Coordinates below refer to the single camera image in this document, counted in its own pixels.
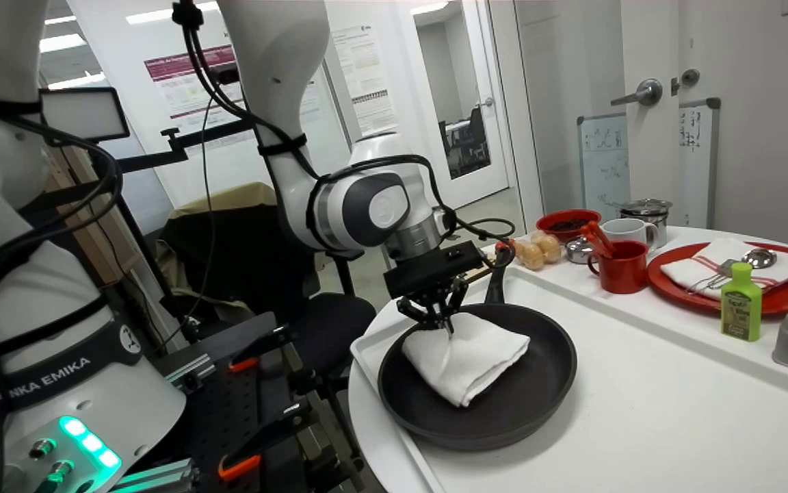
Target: white countertop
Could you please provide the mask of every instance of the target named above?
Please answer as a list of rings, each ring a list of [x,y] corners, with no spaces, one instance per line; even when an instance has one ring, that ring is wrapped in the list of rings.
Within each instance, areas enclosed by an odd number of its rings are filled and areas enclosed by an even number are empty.
[[[671,226],[663,248],[728,232]],[[788,366],[771,362],[777,322],[758,341],[719,334],[712,314],[647,286],[609,296],[586,266],[511,266],[507,299],[554,318],[576,345],[576,379],[530,437],[483,453],[415,442],[382,411],[357,366],[351,416],[364,458],[390,493],[440,489],[788,489]],[[370,334],[403,326],[385,304]]]

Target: chair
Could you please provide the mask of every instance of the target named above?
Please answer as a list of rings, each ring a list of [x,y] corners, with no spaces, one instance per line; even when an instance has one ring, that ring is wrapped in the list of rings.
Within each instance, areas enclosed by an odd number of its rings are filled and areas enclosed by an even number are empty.
[[[357,442],[336,390],[348,386],[351,341],[371,322],[371,304],[344,292],[318,292],[314,252],[281,229],[275,206],[222,201],[227,207],[212,206],[212,212],[193,210],[170,219],[162,241],[203,296],[238,299],[252,312],[273,312],[278,322],[286,322],[303,362],[303,370],[293,375],[293,388],[300,393],[314,388],[330,405],[357,459]]]

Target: napkin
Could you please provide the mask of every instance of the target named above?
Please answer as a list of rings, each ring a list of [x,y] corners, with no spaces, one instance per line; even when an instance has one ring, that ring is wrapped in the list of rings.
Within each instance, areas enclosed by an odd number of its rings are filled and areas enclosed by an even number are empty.
[[[414,332],[405,336],[403,352],[440,397],[468,408],[475,393],[527,352],[530,336],[471,312],[453,312],[450,327]]]
[[[716,237],[709,247],[704,247],[699,252],[695,252],[693,256],[664,263],[663,271],[676,284],[680,284],[693,292],[719,299],[728,277],[719,277],[716,267],[724,260],[745,260],[751,248],[756,248],[751,243],[745,243],[738,237]],[[775,266],[751,267],[751,278],[756,278],[756,284],[760,284],[760,290],[775,290],[777,284],[788,282],[788,252],[775,252],[775,255],[777,255]]]

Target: red container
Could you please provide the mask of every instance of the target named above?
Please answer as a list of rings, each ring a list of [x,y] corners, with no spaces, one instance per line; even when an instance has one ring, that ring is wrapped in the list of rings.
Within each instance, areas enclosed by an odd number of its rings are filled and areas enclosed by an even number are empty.
[[[560,243],[568,243],[575,237],[580,237],[580,226],[589,222],[600,222],[602,212],[589,210],[589,207],[565,207],[565,210],[554,210],[546,212],[537,222],[537,229],[554,234]]]

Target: frying pan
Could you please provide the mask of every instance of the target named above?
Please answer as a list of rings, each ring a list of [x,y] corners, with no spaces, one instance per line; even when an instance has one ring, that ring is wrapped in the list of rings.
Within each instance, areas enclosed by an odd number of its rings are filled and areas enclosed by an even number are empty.
[[[382,359],[378,388],[385,411],[414,437],[453,452],[486,452],[516,442],[541,426],[565,397],[576,375],[576,351],[568,334],[546,314],[502,304],[502,267],[511,252],[492,267],[483,304],[461,307],[475,318],[509,332],[527,334],[527,352],[509,366],[489,388],[472,397],[471,408],[453,408],[414,370],[403,352],[403,334]]]

